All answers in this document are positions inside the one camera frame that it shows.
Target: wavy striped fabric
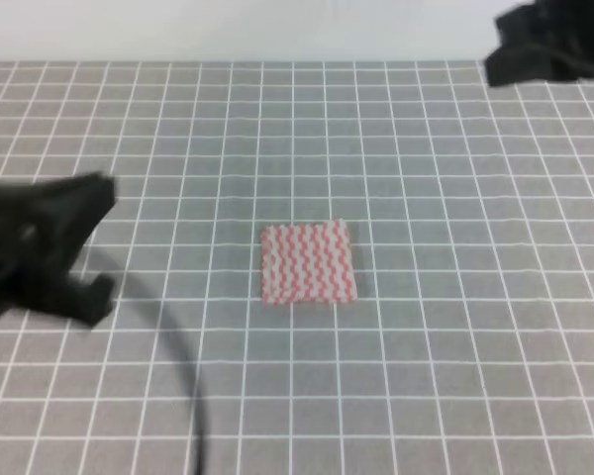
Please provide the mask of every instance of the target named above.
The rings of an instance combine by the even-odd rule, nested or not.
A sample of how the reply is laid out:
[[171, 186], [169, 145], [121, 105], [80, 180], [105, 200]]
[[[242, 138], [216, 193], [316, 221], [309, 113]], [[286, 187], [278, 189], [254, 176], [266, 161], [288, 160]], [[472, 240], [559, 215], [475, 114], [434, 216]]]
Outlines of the wavy striped fabric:
[[267, 304], [356, 299], [347, 224], [269, 226], [261, 234], [262, 298]]

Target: white background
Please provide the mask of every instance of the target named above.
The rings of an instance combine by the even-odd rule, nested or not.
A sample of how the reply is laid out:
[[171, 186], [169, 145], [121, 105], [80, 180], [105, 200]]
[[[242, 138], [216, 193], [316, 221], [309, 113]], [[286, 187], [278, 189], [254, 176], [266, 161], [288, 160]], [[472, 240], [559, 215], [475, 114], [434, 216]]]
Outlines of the white background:
[[514, 0], [0, 0], [0, 59], [474, 59]]

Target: gray grid surface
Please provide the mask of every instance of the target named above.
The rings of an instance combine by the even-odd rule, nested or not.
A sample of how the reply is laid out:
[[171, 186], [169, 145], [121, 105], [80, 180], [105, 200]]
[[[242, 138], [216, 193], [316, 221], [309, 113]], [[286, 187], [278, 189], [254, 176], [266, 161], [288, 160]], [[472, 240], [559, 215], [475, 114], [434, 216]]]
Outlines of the gray grid surface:
[[[0, 63], [0, 180], [115, 174], [93, 333], [0, 321], [0, 474], [594, 474], [594, 84], [475, 62]], [[348, 221], [359, 301], [261, 304], [260, 229]], [[129, 285], [140, 276], [158, 299]], [[152, 325], [132, 305], [153, 315]]]

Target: black object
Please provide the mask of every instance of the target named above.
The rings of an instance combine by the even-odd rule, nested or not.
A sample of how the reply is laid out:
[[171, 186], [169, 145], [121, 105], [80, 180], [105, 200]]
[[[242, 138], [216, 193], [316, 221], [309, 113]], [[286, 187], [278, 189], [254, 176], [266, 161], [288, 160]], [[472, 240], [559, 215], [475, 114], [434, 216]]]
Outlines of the black object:
[[114, 181], [100, 174], [0, 184], [0, 315], [21, 307], [90, 328], [104, 319], [112, 309], [112, 278], [84, 284], [68, 272], [114, 204]]
[[594, 79], [594, 0], [536, 0], [495, 22], [501, 46], [484, 61], [489, 86]]

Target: black cable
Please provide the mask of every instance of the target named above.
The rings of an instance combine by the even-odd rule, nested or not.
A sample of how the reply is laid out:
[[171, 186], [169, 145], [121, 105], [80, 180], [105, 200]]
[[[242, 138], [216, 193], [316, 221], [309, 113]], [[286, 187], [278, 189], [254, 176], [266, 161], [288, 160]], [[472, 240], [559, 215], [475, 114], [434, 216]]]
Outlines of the black cable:
[[[107, 268], [123, 271], [119, 264], [104, 252], [97, 251], [94, 248], [91, 249], [91, 251], [97, 254], [97, 258], [100, 259], [100, 262], [104, 261], [107, 264]], [[126, 285], [131, 286], [139, 293], [139, 295], [142, 295], [144, 298], [154, 301], [160, 300], [160, 297], [155, 298], [150, 288], [140, 278], [132, 273], [127, 273]], [[207, 451], [207, 441], [205, 436], [207, 421], [205, 419], [202, 385], [199, 377], [200, 372], [196, 368], [196, 358], [194, 358], [194, 354], [189, 343], [182, 337], [184, 332], [176, 331], [179, 329], [179, 325], [176, 322], [176, 318], [172, 315], [170, 307], [165, 305], [164, 302], [161, 302], [161, 304], [161, 327], [174, 330], [173, 332], [167, 333], [169, 336], [167, 349], [172, 356], [172, 360], [180, 363], [190, 363], [177, 364], [176, 366], [180, 371], [180, 380], [184, 382], [185, 392], [189, 398], [189, 418], [194, 428], [190, 443], [193, 444], [194, 440], [196, 443], [195, 462], [189, 464], [189, 475], [203, 475]], [[152, 316], [149, 316], [145, 313], [145, 307], [140, 305], [134, 305], [134, 307], [141, 317], [152, 323], [153, 318]]]

